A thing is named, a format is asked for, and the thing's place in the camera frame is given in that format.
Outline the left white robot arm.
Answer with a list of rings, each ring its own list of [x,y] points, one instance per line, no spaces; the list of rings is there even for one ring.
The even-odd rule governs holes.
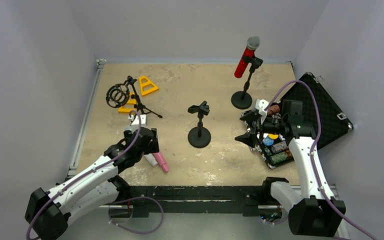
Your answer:
[[[29,198],[25,220],[40,240],[56,240],[83,215],[106,204],[131,203],[141,199],[120,173],[144,155],[159,151],[156,128],[125,130],[124,138],[111,145],[94,163],[69,180],[49,190],[36,189]]]

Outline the pink toy microphone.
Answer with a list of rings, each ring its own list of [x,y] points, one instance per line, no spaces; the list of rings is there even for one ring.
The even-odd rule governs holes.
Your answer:
[[[170,168],[163,154],[161,152],[156,152],[152,155],[154,156],[155,160],[157,161],[158,165],[161,167],[163,172],[168,173]]]

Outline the red glitter microphone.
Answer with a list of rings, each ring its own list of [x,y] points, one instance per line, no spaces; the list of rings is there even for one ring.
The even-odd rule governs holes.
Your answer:
[[[243,76],[250,62],[250,59],[252,59],[255,56],[255,51],[260,46],[260,42],[261,42],[260,37],[256,35],[250,36],[247,39],[246,48],[234,72],[234,76],[236,78],[240,79]]]

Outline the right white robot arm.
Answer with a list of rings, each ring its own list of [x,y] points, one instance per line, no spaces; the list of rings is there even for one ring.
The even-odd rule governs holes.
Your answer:
[[[335,198],[326,182],[318,156],[319,134],[311,123],[305,122],[301,101],[286,100],[281,110],[281,119],[271,119],[269,102],[257,99],[252,109],[240,118],[255,122],[256,127],[235,140],[256,147],[258,130],[282,135],[296,164],[300,193],[293,190],[285,178],[267,177],[258,196],[273,199],[283,207],[285,212],[282,218],[288,221],[292,234],[334,238],[346,213],[346,206],[342,200]]]

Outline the black round-base mic stand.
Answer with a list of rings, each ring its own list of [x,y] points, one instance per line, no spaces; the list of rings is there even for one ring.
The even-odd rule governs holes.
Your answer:
[[[250,81],[253,73],[255,72],[256,69],[258,69],[263,64],[263,60],[254,56],[253,58],[250,59],[249,63],[251,63],[251,67],[249,69],[249,75],[248,75],[247,81],[243,86],[243,90],[237,91],[231,96],[232,105],[235,108],[240,110],[248,109],[252,105],[252,102],[253,102],[252,96],[249,93],[247,93],[247,91],[250,87]]]

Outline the white toy microphone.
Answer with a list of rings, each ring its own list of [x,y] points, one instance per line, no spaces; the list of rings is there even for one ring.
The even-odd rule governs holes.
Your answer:
[[[158,165],[158,162],[152,153],[145,154],[144,157],[152,167],[156,167]]]

